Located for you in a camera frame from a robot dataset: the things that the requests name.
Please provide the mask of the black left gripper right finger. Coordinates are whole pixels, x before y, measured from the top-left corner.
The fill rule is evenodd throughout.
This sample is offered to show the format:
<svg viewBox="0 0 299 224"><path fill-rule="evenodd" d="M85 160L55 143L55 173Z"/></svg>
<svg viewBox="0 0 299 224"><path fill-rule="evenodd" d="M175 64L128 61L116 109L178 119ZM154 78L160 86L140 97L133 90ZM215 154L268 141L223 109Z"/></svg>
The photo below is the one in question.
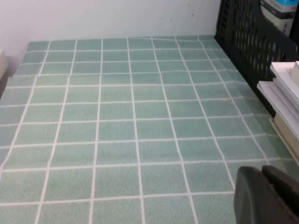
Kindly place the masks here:
<svg viewBox="0 0 299 224"><path fill-rule="evenodd" d="M283 199L291 211L299 215L299 182L280 169L266 165L262 167L262 173L272 184L278 195Z"/></svg>

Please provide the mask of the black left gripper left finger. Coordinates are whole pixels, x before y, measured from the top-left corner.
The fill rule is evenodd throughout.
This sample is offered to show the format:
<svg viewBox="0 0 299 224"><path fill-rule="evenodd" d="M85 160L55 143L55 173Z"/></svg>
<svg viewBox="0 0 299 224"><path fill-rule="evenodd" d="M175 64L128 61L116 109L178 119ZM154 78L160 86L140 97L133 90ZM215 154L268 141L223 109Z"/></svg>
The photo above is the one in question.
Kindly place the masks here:
<svg viewBox="0 0 299 224"><path fill-rule="evenodd" d="M242 166L237 171L234 196L238 224L297 224L296 216L278 195L262 170Z"/></svg>

